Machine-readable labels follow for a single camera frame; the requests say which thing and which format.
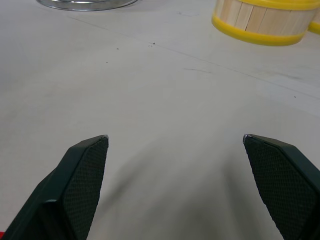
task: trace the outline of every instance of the yellow rim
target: yellow rim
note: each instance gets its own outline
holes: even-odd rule
[[[308,30],[315,34],[320,34],[320,23],[317,23],[315,21],[311,22]]]
[[[319,0],[240,0],[241,2],[265,8],[283,10],[313,10],[320,7]]]
[[[212,17],[213,25],[224,34],[227,34],[235,39],[239,39],[248,43],[267,45],[267,46],[287,46],[298,43],[302,37],[305,35],[305,32],[298,35],[289,35],[289,36],[276,36],[276,35],[266,35],[255,32],[249,32],[231,26],[218,17]]]

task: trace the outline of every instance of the silver metal base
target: silver metal base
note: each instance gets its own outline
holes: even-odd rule
[[[121,8],[135,3],[137,0],[37,0],[38,3],[54,9],[68,11],[100,11]]]

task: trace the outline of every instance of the metal bowl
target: metal bowl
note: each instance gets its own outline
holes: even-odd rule
[[[137,0],[37,0],[38,3],[54,9],[68,11],[100,11],[121,8]]]

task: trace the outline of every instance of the yellow container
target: yellow container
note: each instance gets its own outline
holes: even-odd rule
[[[314,19],[309,25],[309,31],[320,34],[320,9],[318,9]]]
[[[217,0],[213,25],[249,43],[285,46],[299,42],[320,0]]]

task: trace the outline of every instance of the wooden stick container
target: wooden stick container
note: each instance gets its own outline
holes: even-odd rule
[[[318,7],[320,0],[217,0],[212,23],[246,42],[285,46],[302,39]]]
[[[320,34],[320,8],[318,9],[314,19],[309,25],[309,31]]]

